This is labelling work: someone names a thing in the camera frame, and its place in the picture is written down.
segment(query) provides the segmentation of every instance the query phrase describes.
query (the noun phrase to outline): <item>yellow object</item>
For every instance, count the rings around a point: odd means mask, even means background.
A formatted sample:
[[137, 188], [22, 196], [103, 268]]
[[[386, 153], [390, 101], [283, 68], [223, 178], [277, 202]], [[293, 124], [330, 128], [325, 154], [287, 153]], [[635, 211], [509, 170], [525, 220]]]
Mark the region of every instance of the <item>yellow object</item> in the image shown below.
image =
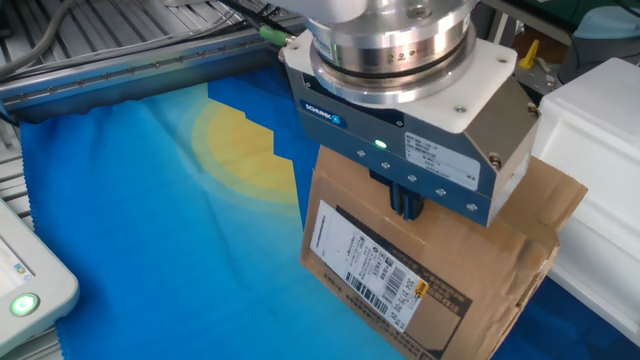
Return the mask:
[[423, 280], [420, 280], [420, 283], [418, 284], [418, 286], [416, 286], [415, 293], [420, 299], [422, 299], [427, 293], [427, 290], [429, 290], [429, 284], [427, 284]]
[[538, 53], [538, 46], [540, 46], [539, 40], [535, 40], [533, 44], [531, 44], [531, 47], [527, 52], [527, 56], [518, 63], [521, 68], [531, 69], [533, 67], [533, 63], [536, 60], [536, 54]]

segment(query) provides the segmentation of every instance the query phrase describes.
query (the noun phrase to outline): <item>brown cardboard box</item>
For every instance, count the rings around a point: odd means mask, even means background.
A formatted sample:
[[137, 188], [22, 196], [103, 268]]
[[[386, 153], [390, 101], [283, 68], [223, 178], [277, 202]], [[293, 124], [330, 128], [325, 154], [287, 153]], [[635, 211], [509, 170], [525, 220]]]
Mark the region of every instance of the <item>brown cardboard box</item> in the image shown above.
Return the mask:
[[557, 232], [586, 191], [531, 159], [489, 228], [430, 201], [406, 222], [366, 168], [322, 148], [301, 261], [405, 357], [487, 359], [546, 276]]

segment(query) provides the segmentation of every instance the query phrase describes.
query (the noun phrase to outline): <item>white mounting plate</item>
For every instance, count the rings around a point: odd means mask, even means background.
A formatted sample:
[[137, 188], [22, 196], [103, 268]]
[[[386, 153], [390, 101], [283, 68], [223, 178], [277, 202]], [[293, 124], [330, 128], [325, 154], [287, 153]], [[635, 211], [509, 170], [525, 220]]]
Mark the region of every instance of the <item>white mounting plate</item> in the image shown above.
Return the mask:
[[[309, 58], [312, 40], [313, 34], [307, 30], [284, 49], [289, 67], [313, 75]], [[358, 105], [396, 109], [447, 132], [461, 133], [511, 76], [518, 55], [513, 49], [478, 39], [472, 57], [460, 80], [431, 96], [403, 104]]]

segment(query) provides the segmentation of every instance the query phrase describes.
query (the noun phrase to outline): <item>white bin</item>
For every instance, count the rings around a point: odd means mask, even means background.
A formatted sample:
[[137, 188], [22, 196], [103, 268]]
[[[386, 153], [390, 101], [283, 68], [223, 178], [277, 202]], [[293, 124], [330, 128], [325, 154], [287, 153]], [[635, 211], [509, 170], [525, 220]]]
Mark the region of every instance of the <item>white bin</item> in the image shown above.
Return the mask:
[[589, 188], [549, 276], [640, 346], [640, 68], [611, 59], [540, 111], [533, 154]]

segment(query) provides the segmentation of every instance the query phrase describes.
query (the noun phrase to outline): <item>blue fabric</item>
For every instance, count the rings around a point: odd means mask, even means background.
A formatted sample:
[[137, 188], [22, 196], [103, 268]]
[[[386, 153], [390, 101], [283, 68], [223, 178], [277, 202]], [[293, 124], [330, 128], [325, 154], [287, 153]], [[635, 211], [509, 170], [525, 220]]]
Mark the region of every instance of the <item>blue fabric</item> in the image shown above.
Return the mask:
[[[273, 131], [298, 204], [204, 168], [192, 139], [209, 98]], [[22, 141], [36, 232], [80, 282], [57, 323], [67, 360], [400, 358], [299, 264], [318, 145], [276, 70], [23, 124]], [[640, 351], [546, 280], [494, 359]]]

